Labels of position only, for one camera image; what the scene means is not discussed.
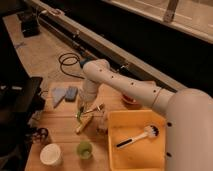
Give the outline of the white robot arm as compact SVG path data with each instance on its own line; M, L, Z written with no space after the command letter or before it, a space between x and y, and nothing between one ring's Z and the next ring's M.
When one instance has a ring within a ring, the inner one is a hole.
M83 66L83 100L96 99L106 84L164 116L165 171L213 171L213 97L185 88L177 92L138 81L110 70L104 59Z

